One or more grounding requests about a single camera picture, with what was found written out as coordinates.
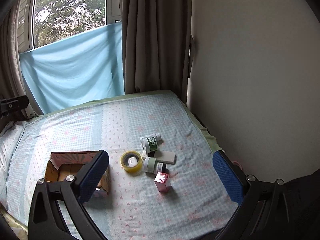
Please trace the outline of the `window with white frame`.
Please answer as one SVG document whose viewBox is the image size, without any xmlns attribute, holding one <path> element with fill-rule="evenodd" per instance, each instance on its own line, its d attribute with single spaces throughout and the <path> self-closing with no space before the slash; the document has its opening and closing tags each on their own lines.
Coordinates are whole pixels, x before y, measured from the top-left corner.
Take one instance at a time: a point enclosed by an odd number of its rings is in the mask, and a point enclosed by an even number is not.
<svg viewBox="0 0 320 240">
<path fill-rule="evenodd" d="M 18 50 L 29 51 L 120 20 L 120 0 L 20 0 Z"/>
</svg>

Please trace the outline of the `right brown curtain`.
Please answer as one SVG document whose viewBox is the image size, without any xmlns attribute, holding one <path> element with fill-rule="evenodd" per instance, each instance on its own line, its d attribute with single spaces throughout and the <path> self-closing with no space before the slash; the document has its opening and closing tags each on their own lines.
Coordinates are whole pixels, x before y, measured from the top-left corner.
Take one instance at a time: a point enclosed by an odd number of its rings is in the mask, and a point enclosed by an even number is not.
<svg viewBox="0 0 320 240">
<path fill-rule="evenodd" d="M 187 100 L 192 0 L 120 0 L 126 94 L 168 89 Z"/>
</svg>

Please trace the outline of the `floral checked bed sheet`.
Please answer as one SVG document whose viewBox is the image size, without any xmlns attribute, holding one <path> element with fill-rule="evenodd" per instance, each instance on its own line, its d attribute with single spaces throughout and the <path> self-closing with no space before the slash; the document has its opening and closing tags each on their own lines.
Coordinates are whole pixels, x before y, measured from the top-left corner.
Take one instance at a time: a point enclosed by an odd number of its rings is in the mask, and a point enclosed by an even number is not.
<svg viewBox="0 0 320 240">
<path fill-rule="evenodd" d="M 196 239 L 224 227 L 237 204 L 212 165 L 216 139 L 172 92 L 101 100 L 26 121 L 7 177 L 7 212 L 27 224 L 33 191 L 52 152 L 105 150 L 110 191 L 85 208 L 108 239 Z M 171 188 L 154 177 L 127 173 L 121 156 L 142 152 L 140 137 L 159 133 L 159 148 L 174 152 Z"/>
</svg>

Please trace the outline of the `green striped white jar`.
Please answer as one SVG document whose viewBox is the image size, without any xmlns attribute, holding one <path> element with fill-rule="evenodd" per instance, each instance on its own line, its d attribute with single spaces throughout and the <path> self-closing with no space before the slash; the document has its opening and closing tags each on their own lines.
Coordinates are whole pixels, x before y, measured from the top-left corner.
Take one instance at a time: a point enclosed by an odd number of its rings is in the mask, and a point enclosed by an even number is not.
<svg viewBox="0 0 320 240">
<path fill-rule="evenodd" d="M 139 138 L 141 146 L 146 153 L 155 152 L 158 149 L 158 142 L 162 140 L 159 133 L 153 133 Z"/>
</svg>

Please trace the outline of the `floral pillow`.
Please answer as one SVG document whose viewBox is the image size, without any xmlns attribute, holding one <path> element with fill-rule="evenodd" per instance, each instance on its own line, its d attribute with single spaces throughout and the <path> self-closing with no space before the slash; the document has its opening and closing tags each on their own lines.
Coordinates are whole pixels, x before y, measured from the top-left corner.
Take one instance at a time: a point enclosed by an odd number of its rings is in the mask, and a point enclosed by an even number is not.
<svg viewBox="0 0 320 240">
<path fill-rule="evenodd" d="M 27 122 L 17 121 L 8 122 L 1 131 L 1 206 L 8 209 L 7 201 L 7 177 L 9 173 L 9 166 L 18 143 L 23 135 Z"/>
</svg>

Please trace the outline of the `open cardboard box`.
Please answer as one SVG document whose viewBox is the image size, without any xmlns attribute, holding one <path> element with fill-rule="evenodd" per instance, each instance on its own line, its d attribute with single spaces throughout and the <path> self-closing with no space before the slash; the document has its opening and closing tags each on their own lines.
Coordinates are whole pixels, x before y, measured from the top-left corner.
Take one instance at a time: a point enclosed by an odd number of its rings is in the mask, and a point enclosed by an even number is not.
<svg viewBox="0 0 320 240">
<path fill-rule="evenodd" d="M 99 151 L 52 152 L 44 178 L 47 182 L 63 181 L 68 175 L 76 175 L 80 168 L 89 163 Z M 93 196 L 107 197 L 109 194 L 109 168 L 104 172 Z"/>
</svg>

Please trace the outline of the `red pink small box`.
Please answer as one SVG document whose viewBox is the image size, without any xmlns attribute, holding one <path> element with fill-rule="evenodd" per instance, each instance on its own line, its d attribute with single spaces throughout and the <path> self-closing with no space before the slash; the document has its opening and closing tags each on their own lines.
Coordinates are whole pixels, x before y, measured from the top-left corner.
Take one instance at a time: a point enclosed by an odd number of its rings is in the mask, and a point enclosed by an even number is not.
<svg viewBox="0 0 320 240">
<path fill-rule="evenodd" d="M 166 193 L 169 191 L 170 184 L 170 176 L 168 173 L 158 172 L 154 179 L 155 185 L 159 192 Z"/>
</svg>

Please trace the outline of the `flat white rectangular device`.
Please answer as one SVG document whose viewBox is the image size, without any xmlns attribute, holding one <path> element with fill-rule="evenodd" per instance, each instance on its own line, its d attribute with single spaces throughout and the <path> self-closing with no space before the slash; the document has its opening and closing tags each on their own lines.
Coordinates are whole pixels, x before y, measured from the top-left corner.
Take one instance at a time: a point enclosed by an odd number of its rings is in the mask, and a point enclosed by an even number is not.
<svg viewBox="0 0 320 240">
<path fill-rule="evenodd" d="M 174 165 L 176 162 L 176 155 L 174 152 L 157 150 L 153 157 L 157 159 L 158 162 L 165 164 Z"/>
</svg>

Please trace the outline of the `small white pill bottle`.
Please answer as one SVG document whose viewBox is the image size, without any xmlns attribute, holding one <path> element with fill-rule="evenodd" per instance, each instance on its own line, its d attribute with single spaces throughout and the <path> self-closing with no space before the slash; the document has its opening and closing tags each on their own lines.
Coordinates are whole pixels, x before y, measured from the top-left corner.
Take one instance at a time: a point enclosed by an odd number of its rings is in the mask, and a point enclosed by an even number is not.
<svg viewBox="0 0 320 240">
<path fill-rule="evenodd" d="M 144 160 L 146 157 L 148 157 L 148 154 L 147 154 L 146 150 L 143 150 L 143 151 L 142 151 L 141 156 L 142 156 L 142 159 L 143 159 L 143 160 Z"/>
</svg>

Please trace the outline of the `brown curtain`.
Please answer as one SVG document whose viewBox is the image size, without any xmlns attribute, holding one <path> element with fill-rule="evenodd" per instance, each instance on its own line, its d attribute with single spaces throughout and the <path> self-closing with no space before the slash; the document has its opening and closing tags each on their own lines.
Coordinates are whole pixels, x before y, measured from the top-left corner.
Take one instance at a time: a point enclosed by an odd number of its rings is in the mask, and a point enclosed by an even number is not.
<svg viewBox="0 0 320 240">
<path fill-rule="evenodd" d="M 1 23 L 1 96 L 4 99 L 28 96 L 29 104 L 15 115 L 31 119 L 42 114 L 30 90 L 26 87 L 19 61 L 17 27 L 18 9 L 21 0 L 16 0 Z"/>
<path fill-rule="evenodd" d="M 126 94 L 168 89 L 187 100 L 192 0 L 120 0 Z"/>
</svg>

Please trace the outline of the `yellow tape roll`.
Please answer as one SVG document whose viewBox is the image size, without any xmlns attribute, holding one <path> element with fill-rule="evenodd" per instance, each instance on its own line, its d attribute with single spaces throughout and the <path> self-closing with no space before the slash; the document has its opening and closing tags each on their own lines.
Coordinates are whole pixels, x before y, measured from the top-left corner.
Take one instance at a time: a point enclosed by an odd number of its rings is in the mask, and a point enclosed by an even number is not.
<svg viewBox="0 0 320 240">
<path fill-rule="evenodd" d="M 120 163 L 127 173 L 136 173 L 143 166 L 141 155 L 136 151 L 125 152 L 120 158 Z"/>
</svg>

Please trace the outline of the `small white earbuds case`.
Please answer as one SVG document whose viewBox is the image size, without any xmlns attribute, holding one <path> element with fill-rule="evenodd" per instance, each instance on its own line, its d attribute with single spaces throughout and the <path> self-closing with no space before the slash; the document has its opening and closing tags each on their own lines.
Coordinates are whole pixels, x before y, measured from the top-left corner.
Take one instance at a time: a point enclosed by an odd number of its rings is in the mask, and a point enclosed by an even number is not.
<svg viewBox="0 0 320 240">
<path fill-rule="evenodd" d="M 129 167 L 135 167 L 138 164 L 138 160 L 136 157 L 129 157 L 127 162 Z"/>
</svg>

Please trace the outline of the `left brown curtain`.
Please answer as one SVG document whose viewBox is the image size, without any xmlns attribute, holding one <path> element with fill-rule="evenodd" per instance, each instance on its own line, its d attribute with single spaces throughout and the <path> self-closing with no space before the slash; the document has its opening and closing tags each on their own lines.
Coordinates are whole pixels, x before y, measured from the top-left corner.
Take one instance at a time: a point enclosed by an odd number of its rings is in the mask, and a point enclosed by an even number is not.
<svg viewBox="0 0 320 240">
<path fill-rule="evenodd" d="M 15 115 L 31 119 L 42 114 L 30 90 L 26 87 L 19 61 L 17 27 L 18 9 L 21 0 L 16 0 L 1 23 L 1 96 L 4 99 L 28 96 L 29 104 Z"/>
</svg>

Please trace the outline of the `pale green white-lid jar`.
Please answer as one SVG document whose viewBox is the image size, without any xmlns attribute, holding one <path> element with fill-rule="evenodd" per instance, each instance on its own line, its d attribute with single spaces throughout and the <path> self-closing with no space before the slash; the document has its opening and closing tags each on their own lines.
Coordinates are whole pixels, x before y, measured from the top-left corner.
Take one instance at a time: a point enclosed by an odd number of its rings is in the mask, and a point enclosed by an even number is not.
<svg viewBox="0 0 320 240">
<path fill-rule="evenodd" d="M 157 160 L 155 158 L 146 157 L 143 164 L 143 171 L 146 173 L 154 174 L 156 164 L 157 164 Z"/>
</svg>

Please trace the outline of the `light blue hanging cloth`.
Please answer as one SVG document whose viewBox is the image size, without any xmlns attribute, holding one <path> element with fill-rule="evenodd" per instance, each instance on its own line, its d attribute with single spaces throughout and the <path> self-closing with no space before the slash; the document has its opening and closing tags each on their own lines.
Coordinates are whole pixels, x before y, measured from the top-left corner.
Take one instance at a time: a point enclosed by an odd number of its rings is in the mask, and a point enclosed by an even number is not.
<svg viewBox="0 0 320 240">
<path fill-rule="evenodd" d="M 120 22 L 21 53 L 19 59 L 44 114 L 125 93 Z"/>
</svg>

